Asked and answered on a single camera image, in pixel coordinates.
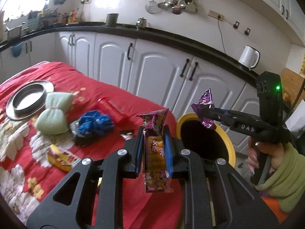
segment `white kettle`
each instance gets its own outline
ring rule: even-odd
[[[238,62],[248,67],[249,69],[253,69],[257,66],[259,60],[260,60],[259,51],[255,50],[251,46],[246,45]]]

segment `human hand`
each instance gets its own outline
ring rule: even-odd
[[[272,156],[271,158],[271,168],[269,173],[276,171],[285,155],[285,149],[281,143],[273,144],[268,142],[255,142],[251,137],[248,140],[248,168],[254,174],[254,169],[259,168],[258,160],[257,160],[257,153],[253,146],[258,148],[259,151],[262,153],[266,153]]]

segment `green sponge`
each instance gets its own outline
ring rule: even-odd
[[[45,99],[46,110],[39,115],[36,129],[44,134],[60,134],[68,131],[65,113],[72,105],[74,95],[64,92],[48,93]]]

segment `blue cloth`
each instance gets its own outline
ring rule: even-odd
[[[21,54],[21,51],[22,51],[22,44],[23,44],[23,42],[21,42],[17,45],[11,46],[11,52],[12,52],[13,57],[15,57],[15,58],[19,57],[19,55]]]
[[[89,111],[80,117],[80,127],[78,133],[86,135],[94,133],[104,136],[107,132],[113,130],[113,123],[108,115],[100,114],[97,110]]]

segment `red plastic object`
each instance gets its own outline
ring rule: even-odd
[[[107,97],[99,99],[99,110],[109,115],[114,124],[120,125],[128,120],[128,116]]]

